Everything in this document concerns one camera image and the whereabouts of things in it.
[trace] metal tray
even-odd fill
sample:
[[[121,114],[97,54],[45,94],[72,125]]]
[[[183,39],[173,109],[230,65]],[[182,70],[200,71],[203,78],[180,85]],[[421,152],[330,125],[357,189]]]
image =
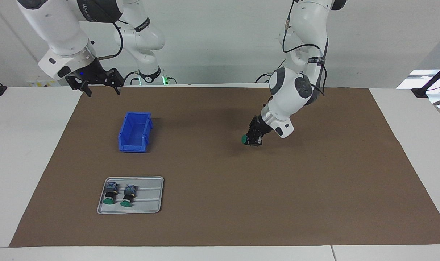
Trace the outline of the metal tray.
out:
[[[115,203],[107,205],[103,203],[104,188],[107,182],[119,184],[119,193],[116,195]],[[124,198],[126,184],[137,187],[131,207],[120,205]],[[130,214],[130,213],[157,213],[161,209],[163,177],[109,177],[105,180],[101,197],[97,205],[99,214]]]

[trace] robotic arm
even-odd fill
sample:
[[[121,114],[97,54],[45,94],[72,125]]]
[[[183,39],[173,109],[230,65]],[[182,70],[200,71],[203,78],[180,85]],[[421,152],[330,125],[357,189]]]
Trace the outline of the robotic arm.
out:
[[[285,33],[280,38],[292,69],[279,68],[270,77],[273,97],[260,115],[253,117],[242,139],[245,145],[262,145],[262,137],[273,130],[281,138],[288,137],[294,131],[290,116],[314,102],[320,92],[328,47],[328,13],[340,10],[346,0],[293,0],[293,6],[295,3],[296,13],[291,19],[291,6]]]
[[[165,45],[162,31],[151,24],[140,0],[124,0],[123,9],[122,18],[128,23],[122,26],[124,49],[137,61],[139,70],[136,73],[147,84],[163,84],[161,68],[153,53]],[[118,32],[114,37],[120,45]]]
[[[49,50],[39,61],[40,68],[53,79],[63,77],[74,90],[91,96],[89,84],[113,87],[117,94],[124,79],[117,69],[106,71],[100,60],[117,56],[122,48],[129,51],[139,62],[139,73],[147,82],[155,82],[160,68],[151,50],[165,44],[163,34],[149,26],[140,0],[17,0],[27,21],[43,40]],[[93,41],[79,26],[79,21],[113,23],[117,28],[116,39],[120,43],[121,31],[115,24],[123,12],[132,27],[122,33],[124,46],[115,55],[97,57]]]

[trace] blue plastic bin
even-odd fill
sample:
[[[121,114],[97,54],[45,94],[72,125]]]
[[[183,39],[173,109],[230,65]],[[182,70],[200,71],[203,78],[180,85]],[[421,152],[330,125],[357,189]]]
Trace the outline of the blue plastic bin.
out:
[[[146,152],[151,129],[150,112],[127,112],[119,133],[120,151]]]

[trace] brown paper mat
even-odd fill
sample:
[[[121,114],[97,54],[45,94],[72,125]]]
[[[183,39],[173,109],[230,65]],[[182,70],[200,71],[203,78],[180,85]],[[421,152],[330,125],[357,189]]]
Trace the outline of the brown paper mat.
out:
[[[267,89],[94,88],[82,96],[12,247],[439,244],[440,215],[366,89],[328,89],[286,139],[242,145]],[[150,152],[119,152],[127,111]],[[157,214],[99,215],[107,177],[161,175]]]

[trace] green button cap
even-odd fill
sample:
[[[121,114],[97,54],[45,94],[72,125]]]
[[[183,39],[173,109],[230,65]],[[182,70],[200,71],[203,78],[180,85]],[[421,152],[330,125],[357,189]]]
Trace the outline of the green button cap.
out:
[[[131,204],[130,202],[128,202],[128,201],[122,201],[122,202],[120,203],[120,205],[122,205],[122,206],[124,206],[124,207],[131,207],[131,206],[132,206],[132,204]]]
[[[104,203],[104,204],[107,204],[107,205],[112,205],[112,204],[114,203],[114,200],[111,199],[111,198],[105,198],[105,199],[103,200],[103,203]]]

